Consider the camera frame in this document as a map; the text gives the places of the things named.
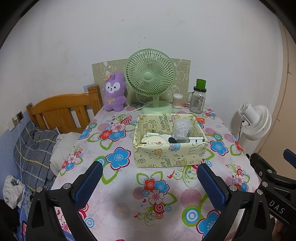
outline power outlet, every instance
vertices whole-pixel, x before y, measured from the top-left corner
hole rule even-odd
[[[24,118],[24,115],[22,114],[22,112],[20,111],[19,113],[17,113],[16,115],[14,115],[12,117],[12,122],[14,124],[14,126],[17,126],[17,124]]]

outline fabric storage box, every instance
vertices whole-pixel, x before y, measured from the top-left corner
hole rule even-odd
[[[177,118],[190,119],[190,137],[203,137],[202,143],[142,144],[147,132],[172,134]],[[137,167],[175,167],[198,165],[208,140],[192,114],[140,114],[133,138],[133,156]]]

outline black electrical cord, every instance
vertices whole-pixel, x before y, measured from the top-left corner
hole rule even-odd
[[[241,130],[242,130],[242,123],[243,123],[243,122],[244,122],[244,121],[241,122],[241,127],[240,127],[240,129],[239,129],[239,138],[240,138],[240,132],[241,132]]]

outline wooden bed frame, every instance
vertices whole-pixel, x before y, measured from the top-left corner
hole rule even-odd
[[[35,106],[27,105],[31,120],[44,130],[57,127],[61,133],[82,133],[90,122],[86,106],[92,106],[94,115],[103,106],[99,86],[90,86],[87,89],[88,93],[57,95],[42,100]],[[81,128],[76,126],[70,108],[74,108]]]

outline door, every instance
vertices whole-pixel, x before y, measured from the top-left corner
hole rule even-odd
[[[287,148],[296,153],[296,44],[285,31],[288,46],[287,85],[275,124],[258,153],[277,174],[296,179],[296,169],[283,158],[283,151]]]

